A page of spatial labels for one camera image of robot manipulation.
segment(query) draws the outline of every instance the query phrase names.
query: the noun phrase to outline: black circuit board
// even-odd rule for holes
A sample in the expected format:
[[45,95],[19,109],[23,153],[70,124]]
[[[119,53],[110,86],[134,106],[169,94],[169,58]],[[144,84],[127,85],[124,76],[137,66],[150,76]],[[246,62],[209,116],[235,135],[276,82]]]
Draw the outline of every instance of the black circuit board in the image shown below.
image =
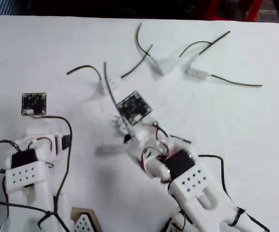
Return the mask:
[[21,115],[45,115],[46,93],[23,93]]
[[130,96],[121,101],[117,107],[122,116],[124,116],[132,126],[152,112],[152,108],[137,91],[134,91]]

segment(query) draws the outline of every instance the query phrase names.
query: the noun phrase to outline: red object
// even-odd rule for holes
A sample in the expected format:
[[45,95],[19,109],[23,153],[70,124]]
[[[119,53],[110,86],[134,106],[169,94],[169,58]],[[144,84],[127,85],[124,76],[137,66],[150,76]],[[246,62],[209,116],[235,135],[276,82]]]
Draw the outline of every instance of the red object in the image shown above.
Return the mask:
[[[203,17],[204,20],[228,20],[216,16],[221,0],[210,0],[209,2],[209,7]],[[263,0],[240,0],[239,8],[244,11],[249,11],[247,17],[243,21],[256,21],[262,2]]]

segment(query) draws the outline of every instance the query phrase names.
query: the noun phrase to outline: white table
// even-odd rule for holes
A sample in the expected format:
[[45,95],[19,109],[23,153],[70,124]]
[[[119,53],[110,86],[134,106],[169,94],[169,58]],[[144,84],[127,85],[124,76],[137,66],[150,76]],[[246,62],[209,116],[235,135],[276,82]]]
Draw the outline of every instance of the white table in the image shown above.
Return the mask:
[[[158,231],[176,207],[166,186],[147,178],[126,154],[97,152],[104,138],[115,135],[114,106],[96,92],[92,70],[65,74],[84,64],[103,73],[104,61],[111,76],[127,72],[142,57],[134,41],[140,22],[141,44],[147,49],[153,43],[156,58],[232,31],[194,67],[263,88],[187,77],[183,65],[196,53],[192,49],[165,77],[143,62],[114,95],[119,101],[138,90],[170,133],[192,140],[201,154],[224,157],[235,203],[279,231],[279,24],[0,16],[0,139],[18,139],[31,122],[20,115],[21,94],[47,92],[47,114],[65,116],[73,126],[64,188],[71,204],[94,209],[105,232]],[[6,149],[0,147],[0,166]],[[220,178],[219,161],[205,161]],[[64,167],[56,165],[61,177]],[[0,224],[5,216],[0,206]]]

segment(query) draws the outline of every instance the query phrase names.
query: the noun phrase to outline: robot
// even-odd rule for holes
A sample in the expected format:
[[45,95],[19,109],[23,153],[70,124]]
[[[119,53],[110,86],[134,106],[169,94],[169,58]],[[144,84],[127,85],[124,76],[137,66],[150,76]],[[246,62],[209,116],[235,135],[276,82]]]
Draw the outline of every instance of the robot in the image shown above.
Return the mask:
[[[170,225],[165,231],[220,232],[222,222],[240,232],[269,231],[233,203],[200,161],[190,141],[172,136],[159,126],[151,107],[137,91],[116,103],[107,81],[106,64],[104,76],[108,92],[120,114],[117,124],[124,132],[122,146],[147,176],[168,184],[168,193],[179,205],[172,211]],[[71,151],[70,124],[58,116],[36,117],[29,112],[28,115],[63,119],[70,127],[70,135],[28,130],[23,139],[11,144],[15,150],[11,150],[6,158],[6,170],[0,169],[1,173],[5,173],[9,202],[4,205],[10,206],[0,232],[95,231],[86,216],[82,216],[76,224],[71,220],[67,195],[60,191],[68,167],[58,193],[55,195],[50,188],[51,162],[59,159],[63,150],[68,149],[69,154]],[[87,224],[79,230],[83,222]]]

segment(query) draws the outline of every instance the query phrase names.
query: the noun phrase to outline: black cable tie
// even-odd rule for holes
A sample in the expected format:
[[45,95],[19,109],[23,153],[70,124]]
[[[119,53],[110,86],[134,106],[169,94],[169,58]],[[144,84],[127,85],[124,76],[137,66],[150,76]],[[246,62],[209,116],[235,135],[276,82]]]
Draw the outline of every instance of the black cable tie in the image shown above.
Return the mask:
[[46,215],[43,216],[38,222],[37,222],[37,225],[39,227],[40,230],[42,230],[41,228],[41,224],[43,223],[43,221],[45,221],[47,218],[49,218],[51,215],[55,215],[56,213],[55,212],[51,212],[51,211],[47,211],[46,212]]
[[230,226],[230,227],[234,227],[234,226],[238,223],[238,220],[240,219],[240,216],[241,216],[243,213],[245,213],[245,210],[238,207],[238,211],[237,211],[236,218],[235,218],[234,222],[233,222],[232,224],[230,224],[229,226]]

